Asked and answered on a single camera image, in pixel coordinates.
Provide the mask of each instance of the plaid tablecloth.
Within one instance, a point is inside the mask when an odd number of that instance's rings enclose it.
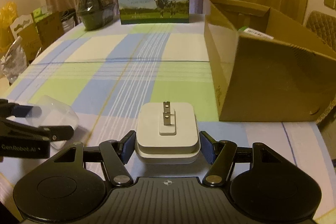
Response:
[[[312,122],[219,122],[203,31],[204,17],[189,24],[121,25],[92,32],[82,24],[44,51],[6,93],[6,98],[34,104],[44,94],[76,111],[79,127],[71,140],[88,146],[121,139],[137,129],[137,116],[148,102],[188,102],[199,130],[239,146],[263,142],[320,185],[323,196],[315,218],[336,204],[336,175],[317,126]],[[0,201],[19,217],[12,199],[14,184],[40,160],[5,158],[0,164]],[[126,165],[139,176],[199,176],[209,169],[203,155],[189,165],[145,165],[135,154]],[[234,176],[249,164],[237,164]],[[101,175],[99,164],[88,168]]]

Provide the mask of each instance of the silver screw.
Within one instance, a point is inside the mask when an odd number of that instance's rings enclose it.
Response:
[[[222,178],[218,175],[210,175],[205,178],[205,180],[211,184],[220,183],[222,181]]]
[[[118,176],[115,176],[113,180],[118,184],[125,184],[129,182],[131,179],[125,175],[118,175]]]

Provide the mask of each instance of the white power adapter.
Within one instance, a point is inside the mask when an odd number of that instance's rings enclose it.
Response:
[[[138,116],[135,151],[148,164],[187,164],[201,149],[189,103],[147,103]]]

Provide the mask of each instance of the box flap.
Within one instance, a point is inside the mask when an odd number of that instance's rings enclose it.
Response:
[[[242,0],[210,0],[214,5],[222,6],[226,11],[263,17],[269,7]]]

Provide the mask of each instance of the open cardboard box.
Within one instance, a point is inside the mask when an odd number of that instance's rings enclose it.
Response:
[[[276,9],[210,0],[204,37],[220,121],[315,121],[336,94],[336,52]],[[274,39],[240,32],[243,26]]]

